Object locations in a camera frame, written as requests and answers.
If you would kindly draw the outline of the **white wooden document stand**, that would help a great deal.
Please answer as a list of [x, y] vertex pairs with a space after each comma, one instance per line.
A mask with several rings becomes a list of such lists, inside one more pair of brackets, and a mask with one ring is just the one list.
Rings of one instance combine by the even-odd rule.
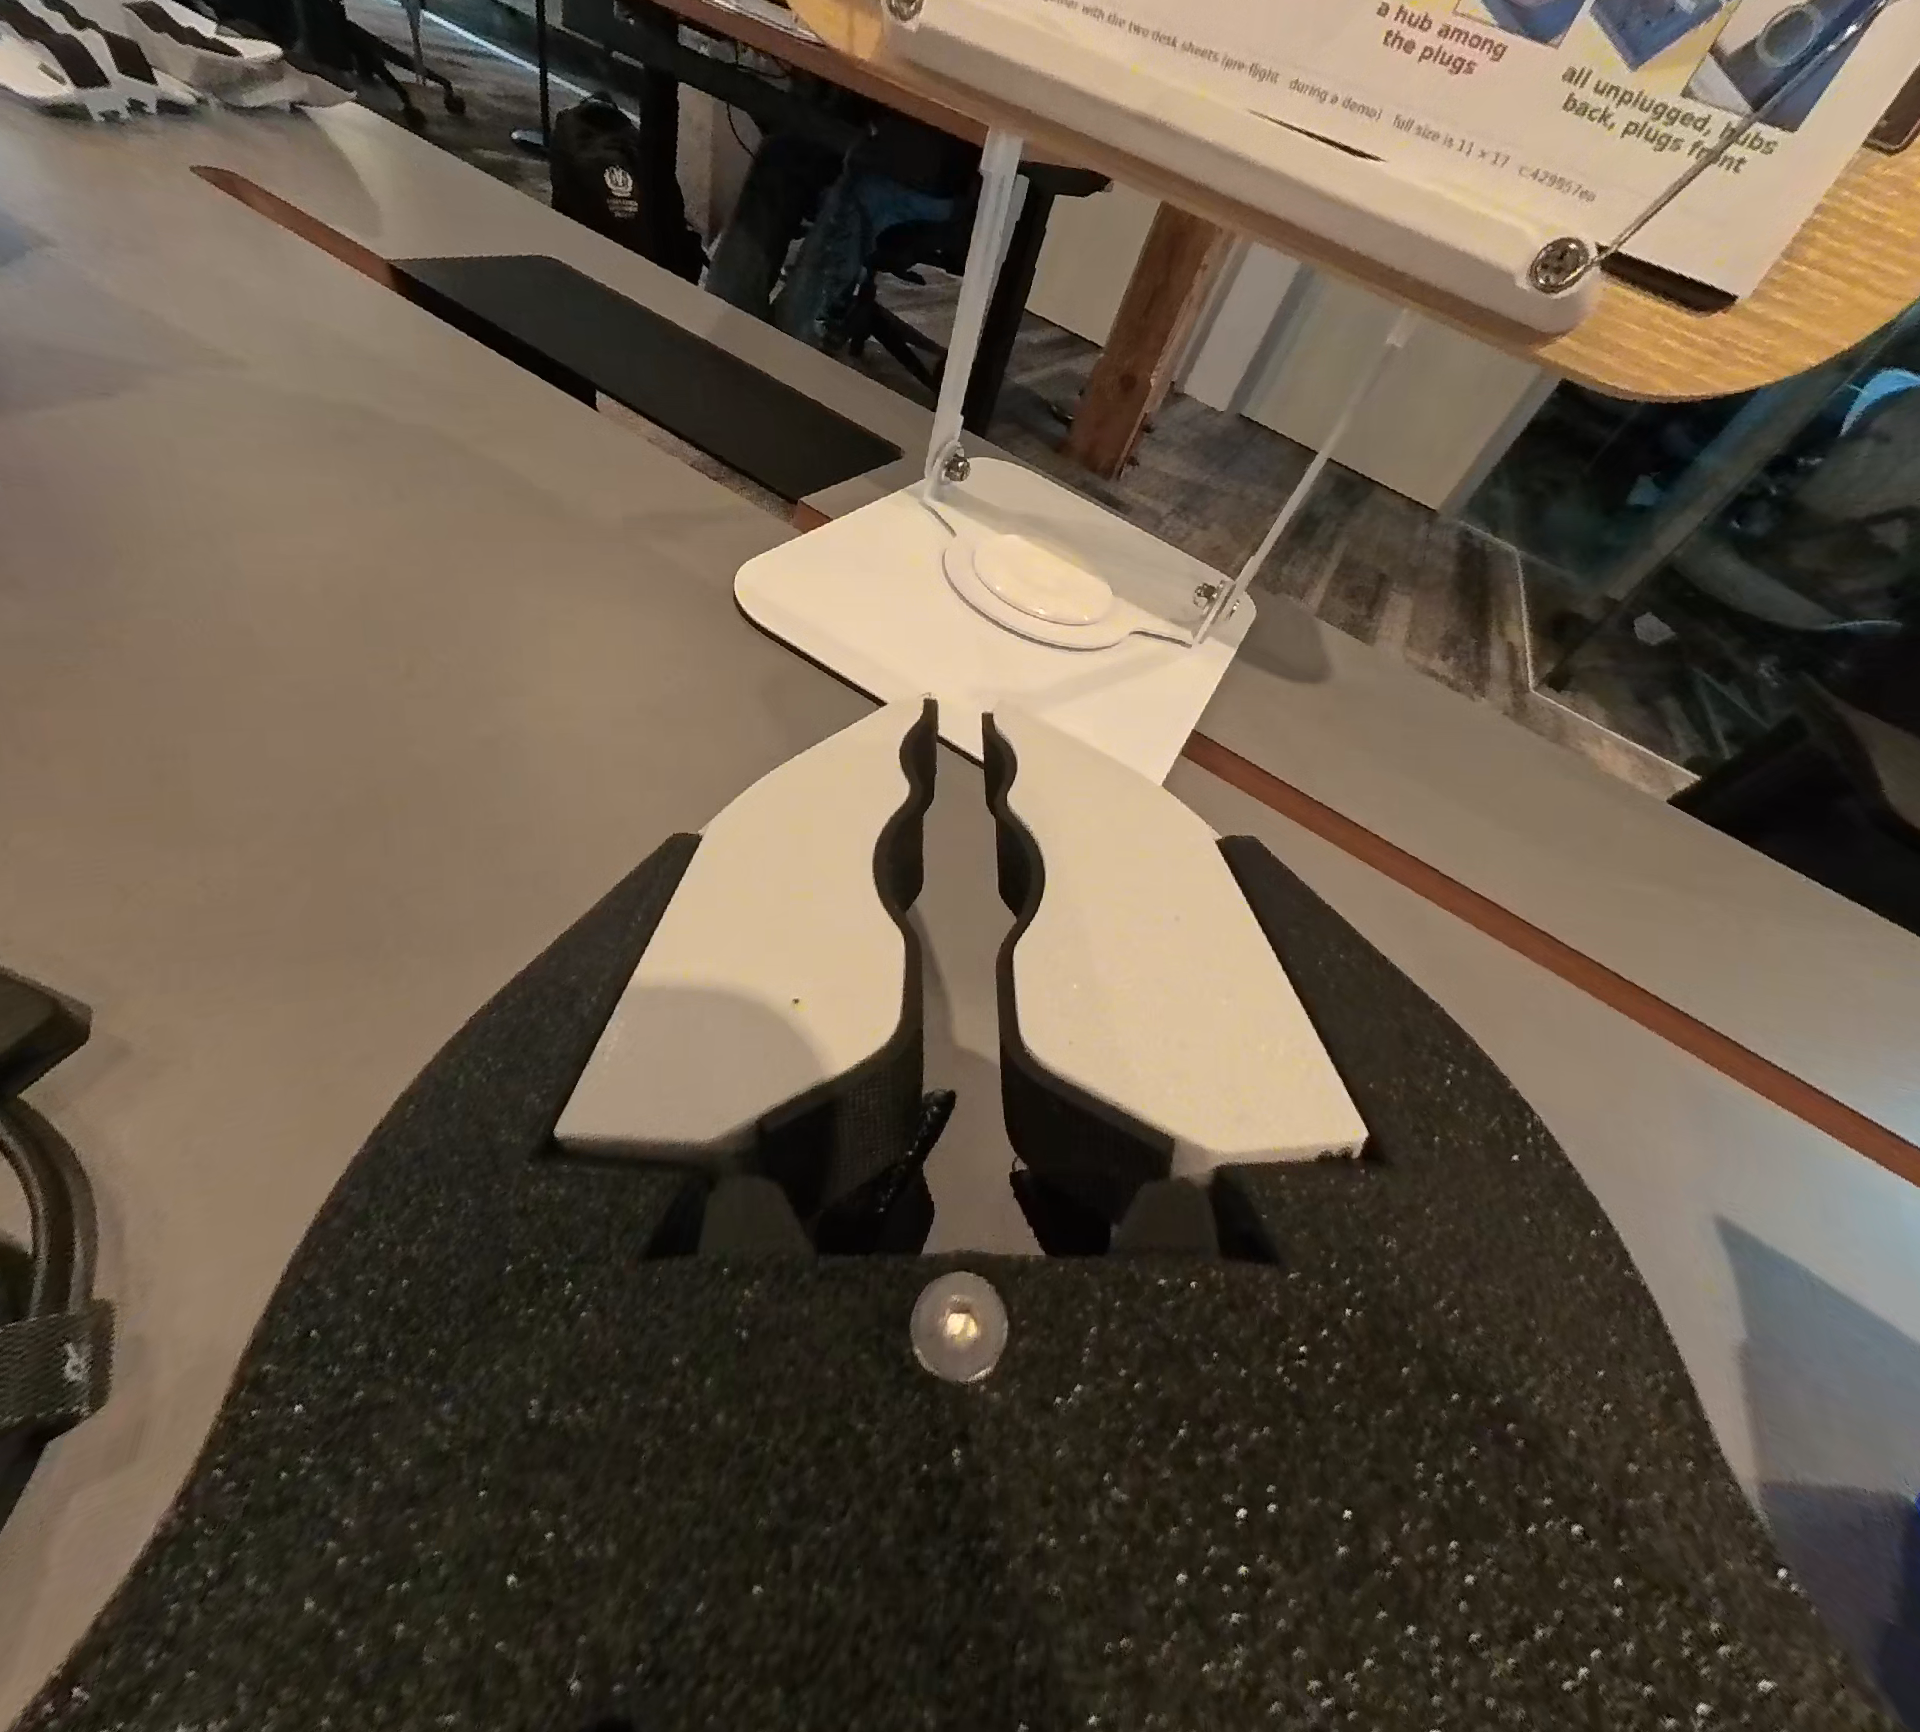
[[961, 447], [961, 386], [1024, 152], [1089, 161], [1398, 308], [1360, 395], [1402, 353], [1414, 318], [1632, 400], [1769, 386], [1868, 326], [1816, 292], [1807, 326], [1833, 329], [1790, 361], [1785, 343], [1765, 340], [1765, 323], [1803, 295], [1790, 270], [1826, 270], [1851, 299], [1890, 257], [1875, 240], [1865, 264], [1845, 264], [1838, 240], [1813, 237], [1868, 145], [1758, 289], [1733, 299], [1632, 261], [1625, 242], [1714, 170], [1745, 124], [1730, 124], [1643, 216], [1594, 244], [1540, 230], [1474, 180], [1387, 163], [1179, 87], [1124, 46], [1058, 34], [1038, 12], [998, 0], [791, 7], [873, 77], [978, 119], [985, 190], [953, 316], [958, 365], [944, 375], [923, 475], [742, 565], [733, 600], [760, 630], [875, 700], [934, 700], [943, 736], [974, 760], [985, 720], [1024, 710], [1165, 781], [1251, 632], [1259, 564], [1307, 496], [1297, 485], [1253, 554], [1227, 573], [1059, 482]]

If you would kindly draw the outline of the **black rectangular pad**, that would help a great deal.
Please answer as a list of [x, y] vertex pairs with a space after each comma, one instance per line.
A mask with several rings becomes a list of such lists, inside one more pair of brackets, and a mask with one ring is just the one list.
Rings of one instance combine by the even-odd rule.
[[875, 430], [541, 253], [402, 257], [410, 303], [580, 402], [613, 400], [784, 504], [899, 462]]

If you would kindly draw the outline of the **wooden office table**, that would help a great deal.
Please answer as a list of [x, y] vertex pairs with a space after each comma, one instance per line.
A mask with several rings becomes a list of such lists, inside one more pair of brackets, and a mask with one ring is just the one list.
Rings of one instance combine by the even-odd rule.
[[[986, 138], [981, 124], [912, 98], [899, 86], [840, 59], [792, 17], [750, 0], [587, 0], [587, 14], [568, 12], [563, 32], [610, 59], [672, 77], [835, 150], [846, 150], [877, 114], [970, 150]], [[1113, 185], [1104, 174], [1033, 150], [1022, 156], [1017, 174], [1026, 190], [968, 381], [965, 423], [978, 438], [989, 434], [1006, 386], [1051, 208]]]

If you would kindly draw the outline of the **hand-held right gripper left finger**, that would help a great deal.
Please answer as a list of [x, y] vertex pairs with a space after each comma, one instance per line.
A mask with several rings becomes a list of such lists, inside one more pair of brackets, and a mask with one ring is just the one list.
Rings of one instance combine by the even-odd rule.
[[561, 1150], [769, 1181], [828, 1255], [925, 1250], [943, 1091], [912, 914], [939, 745], [934, 700], [881, 707], [665, 846]]

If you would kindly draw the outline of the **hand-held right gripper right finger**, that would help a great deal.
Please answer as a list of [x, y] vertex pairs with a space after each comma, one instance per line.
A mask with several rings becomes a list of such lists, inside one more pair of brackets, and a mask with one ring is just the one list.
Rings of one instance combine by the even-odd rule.
[[1009, 1186], [1045, 1255], [1227, 1243], [1220, 1175], [1360, 1161], [1370, 1129], [1239, 852], [1165, 784], [1024, 710], [981, 725]]

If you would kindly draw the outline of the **black backpack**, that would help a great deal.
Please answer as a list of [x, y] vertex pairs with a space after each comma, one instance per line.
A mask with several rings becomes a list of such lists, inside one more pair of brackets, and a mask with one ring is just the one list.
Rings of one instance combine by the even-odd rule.
[[607, 94], [555, 115], [548, 201], [558, 213], [677, 278], [700, 281], [707, 274], [708, 253], [686, 219], [672, 145], [650, 135]]

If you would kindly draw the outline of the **wooden support post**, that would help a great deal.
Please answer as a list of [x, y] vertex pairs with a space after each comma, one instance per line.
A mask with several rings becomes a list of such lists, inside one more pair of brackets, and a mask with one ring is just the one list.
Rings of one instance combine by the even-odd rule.
[[1062, 441], [1072, 464], [1110, 482], [1135, 457], [1187, 364], [1228, 253], [1231, 237], [1220, 226], [1179, 205], [1155, 208]]

